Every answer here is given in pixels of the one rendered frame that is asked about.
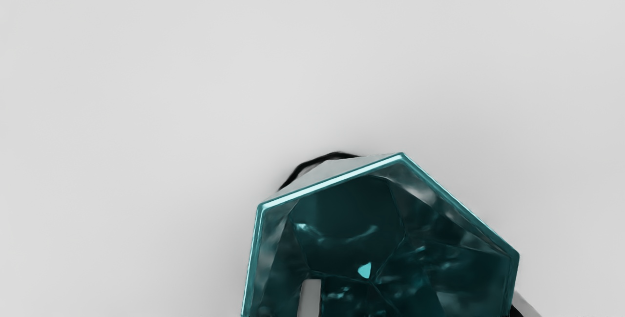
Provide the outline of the teal faceted mug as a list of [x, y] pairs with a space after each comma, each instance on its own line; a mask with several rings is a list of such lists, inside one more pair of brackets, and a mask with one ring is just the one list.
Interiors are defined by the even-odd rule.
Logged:
[[241, 317], [524, 317], [520, 255], [404, 153], [333, 152], [256, 211]]

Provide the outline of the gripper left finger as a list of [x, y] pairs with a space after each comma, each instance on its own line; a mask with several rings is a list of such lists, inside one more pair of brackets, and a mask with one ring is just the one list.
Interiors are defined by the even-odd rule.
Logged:
[[298, 317], [320, 317], [321, 288], [322, 281], [320, 279], [306, 279], [303, 281], [298, 303]]

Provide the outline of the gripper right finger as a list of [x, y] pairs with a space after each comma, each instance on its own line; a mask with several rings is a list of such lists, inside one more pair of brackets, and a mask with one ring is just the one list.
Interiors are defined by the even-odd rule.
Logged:
[[518, 291], [514, 291], [509, 317], [541, 317], [541, 314]]

